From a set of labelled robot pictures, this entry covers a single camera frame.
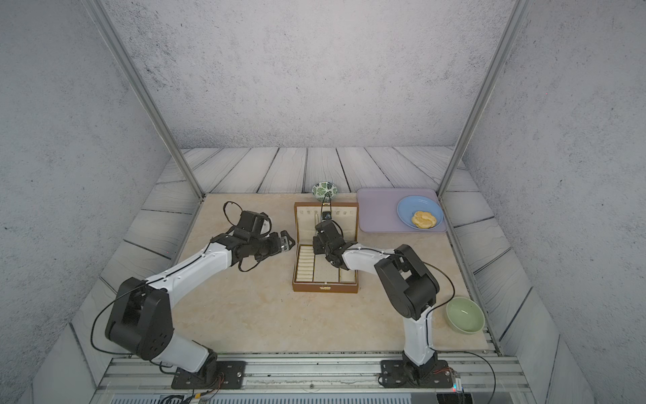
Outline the brown jewelry box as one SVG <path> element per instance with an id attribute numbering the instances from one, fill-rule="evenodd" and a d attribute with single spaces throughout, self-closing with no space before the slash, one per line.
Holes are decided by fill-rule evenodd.
<path id="1" fill-rule="evenodd" d="M 357 202 L 296 202 L 294 220 L 297 230 L 297 258 L 292 277 L 295 292 L 348 293 L 359 290 L 358 273 L 331 264 L 326 254 L 358 240 L 359 205 Z M 320 222 L 341 237 L 340 242 L 323 241 L 317 227 Z"/>

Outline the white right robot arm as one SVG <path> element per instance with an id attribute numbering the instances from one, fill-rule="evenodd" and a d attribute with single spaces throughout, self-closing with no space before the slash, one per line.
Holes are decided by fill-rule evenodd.
<path id="1" fill-rule="evenodd" d="M 316 225 L 315 239 L 332 266 L 378 276 L 390 304 L 403 317 L 404 360 L 417 368 L 432 363 L 432 311 L 440 285 L 414 249 L 402 244 L 384 251 L 347 242 L 331 220 Z"/>

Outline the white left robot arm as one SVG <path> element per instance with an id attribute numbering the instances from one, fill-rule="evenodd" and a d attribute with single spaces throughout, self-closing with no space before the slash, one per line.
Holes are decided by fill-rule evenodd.
<path id="1" fill-rule="evenodd" d="M 237 224 L 183 262 L 147 279 L 124 281 L 109 307 L 104 335 L 143 360 L 202 373 L 216 354 L 174 331 L 174 306 L 216 274 L 234 266 L 241 269 L 245 259 L 260 264 L 294 246 L 288 232 L 273 230 L 265 213 L 244 210 Z"/>

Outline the green leaf pattern bowl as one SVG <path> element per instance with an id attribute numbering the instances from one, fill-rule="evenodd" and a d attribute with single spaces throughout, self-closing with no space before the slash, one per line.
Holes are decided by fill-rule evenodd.
<path id="1" fill-rule="evenodd" d="M 321 181 L 313 185 L 311 192 L 319 202 L 325 203 L 336 197 L 338 187 L 333 182 Z"/>

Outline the blue plate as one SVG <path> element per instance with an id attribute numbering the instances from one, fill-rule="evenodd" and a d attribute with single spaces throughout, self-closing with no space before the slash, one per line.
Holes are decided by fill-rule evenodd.
<path id="1" fill-rule="evenodd" d="M 399 201 L 396 213 L 400 221 L 415 232 L 445 232 L 446 220 L 444 212 L 436 200 L 420 195 L 411 195 Z M 427 226 L 427 220 L 422 217 L 432 216 L 433 226 Z"/>

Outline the yellow pastry bun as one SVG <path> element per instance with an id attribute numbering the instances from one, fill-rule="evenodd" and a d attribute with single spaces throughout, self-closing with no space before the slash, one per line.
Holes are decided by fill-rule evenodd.
<path id="1" fill-rule="evenodd" d="M 411 223 L 419 229 L 431 229 L 437 225 L 438 220 L 430 212 L 417 211 L 413 215 Z"/>

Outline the light green bowl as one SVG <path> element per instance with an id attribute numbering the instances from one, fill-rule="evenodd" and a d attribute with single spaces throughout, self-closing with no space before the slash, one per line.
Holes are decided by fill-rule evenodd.
<path id="1" fill-rule="evenodd" d="M 482 309 L 467 297 L 454 297 L 447 303 L 445 312 L 450 327 L 458 333 L 475 334 L 486 324 Z"/>

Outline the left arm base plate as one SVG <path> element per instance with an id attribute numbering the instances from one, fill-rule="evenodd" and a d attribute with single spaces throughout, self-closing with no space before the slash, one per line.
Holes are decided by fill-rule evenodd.
<path id="1" fill-rule="evenodd" d="M 210 360 L 195 373 L 178 369 L 173 377 L 173 390 L 240 390 L 247 362 Z"/>

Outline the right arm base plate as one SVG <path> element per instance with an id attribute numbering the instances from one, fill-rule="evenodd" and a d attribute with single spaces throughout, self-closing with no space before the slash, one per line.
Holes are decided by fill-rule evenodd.
<path id="1" fill-rule="evenodd" d="M 415 365 L 408 360 L 382 360 L 378 383 L 384 388 L 454 389 L 454 374 L 444 360 Z"/>

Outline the aluminium front rail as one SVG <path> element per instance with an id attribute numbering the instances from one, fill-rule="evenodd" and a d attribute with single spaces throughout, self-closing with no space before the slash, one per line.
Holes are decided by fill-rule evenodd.
<path id="1" fill-rule="evenodd" d="M 386 392 L 388 381 L 398 392 L 462 393 L 475 403 L 535 401 L 518 359 L 484 353 L 442 353 L 447 362 L 440 375 L 451 378 L 450 386 L 438 381 L 413 384 L 402 373 L 384 367 L 398 360 L 387 353 L 315 353 L 313 355 L 222 355 L 221 379 L 206 387 L 216 397 L 232 394 L 351 394 Z"/>

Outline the aluminium left frame post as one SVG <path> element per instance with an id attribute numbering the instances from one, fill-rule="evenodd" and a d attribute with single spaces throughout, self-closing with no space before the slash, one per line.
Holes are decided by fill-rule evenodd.
<path id="1" fill-rule="evenodd" d="M 175 141 L 165 119 L 163 119 L 160 109 L 158 109 L 154 99 L 151 97 L 151 93 L 147 89 L 141 74 L 137 71 L 131 56 L 126 50 L 121 38 L 119 38 L 119 34 L 114 28 L 104 5 L 98 0 L 84 0 L 82 3 L 94 21 L 99 35 L 103 38 L 114 60 L 117 62 L 121 72 L 125 75 L 137 99 L 153 124 L 156 133 L 161 138 L 173 161 L 178 165 L 180 173 L 188 181 L 197 199 L 202 202 L 205 199 L 206 193 L 195 178 L 193 170 L 188 165 L 183 153 L 180 151 L 178 143 Z"/>

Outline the aluminium frame post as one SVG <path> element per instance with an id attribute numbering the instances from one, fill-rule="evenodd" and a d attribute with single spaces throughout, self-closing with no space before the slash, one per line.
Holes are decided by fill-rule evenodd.
<path id="1" fill-rule="evenodd" d="M 82 3 L 94 21 L 99 35 L 103 38 L 114 60 L 117 62 L 121 72 L 125 75 L 137 99 L 153 124 L 156 133 L 161 138 L 173 161 L 178 165 L 180 173 L 188 181 L 197 199 L 202 202 L 205 199 L 206 193 L 195 178 L 193 170 L 188 165 L 183 153 L 180 151 L 178 143 L 175 141 L 165 119 L 163 119 L 160 109 L 158 109 L 154 99 L 151 97 L 151 93 L 147 89 L 141 74 L 137 71 L 131 56 L 126 50 L 121 38 L 119 38 L 119 34 L 114 28 L 104 5 L 98 0 L 84 0 Z"/>
<path id="2" fill-rule="evenodd" d="M 442 182 L 437 191 L 438 198 L 442 198 L 451 185 L 455 172 L 458 169 L 459 163 L 466 153 L 469 143 L 474 137 L 474 133 L 479 123 L 479 120 L 486 109 L 494 88 L 496 87 L 496 80 L 501 74 L 506 60 L 509 57 L 514 41 L 521 30 L 523 21 L 528 15 L 531 1 L 517 0 L 511 10 L 511 15 L 506 23 L 501 39 L 496 47 L 496 50 L 491 58 L 489 67 L 487 68 L 486 75 L 477 93 L 474 104 L 469 112 L 467 121 L 464 124 L 462 132 L 457 139 L 454 147 L 454 152 L 449 160 L 447 169 L 442 177 Z"/>

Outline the aluminium right frame post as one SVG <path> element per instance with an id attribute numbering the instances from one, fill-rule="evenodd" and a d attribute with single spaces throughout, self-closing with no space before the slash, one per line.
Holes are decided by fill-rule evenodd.
<path id="1" fill-rule="evenodd" d="M 501 74 L 506 60 L 509 57 L 514 41 L 521 30 L 523 21 L 528 15 L 531 1 L 517 0 L 511 10 L 511 15 L 506 23 L 501 39 L 496 47 L 496 50 L 491 58 L 489 67 L 487 68 L 486 75 L 477 93 L 474 104 L 469 112 L 467 121 L 464 124 L 462 132 L 457 139 L 454 147 L 454 152 L 449 160 L 447 169 L 442 177 L 442 182 L 437 191 L 438 198 L 442 198 L 451 185 L 455 172 L 458 169 L 459 163 L 466 153 L 469 143 L 474 137 L 474 133 L 479 123 L 479 120 L 486 109 L 494 88 L 496 87 L 496 80 Z"/>

